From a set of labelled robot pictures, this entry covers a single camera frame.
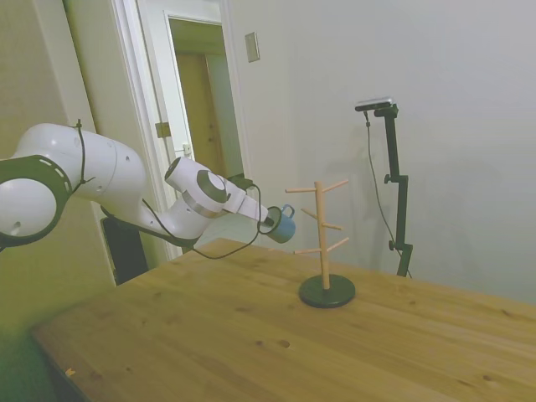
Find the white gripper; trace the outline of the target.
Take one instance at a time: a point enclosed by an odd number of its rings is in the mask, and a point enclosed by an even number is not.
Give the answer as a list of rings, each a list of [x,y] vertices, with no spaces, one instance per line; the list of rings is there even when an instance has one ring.
[[[257,229],[261,234],[268,234],[273,230],[273,224],[280,222],[279,210],[267,210],[258,200],[248,195],[247,189],[253,188],[250,179],[224,180],[227,200],[224,210],[232,214],[240,214],[247,218],[261,222]]]

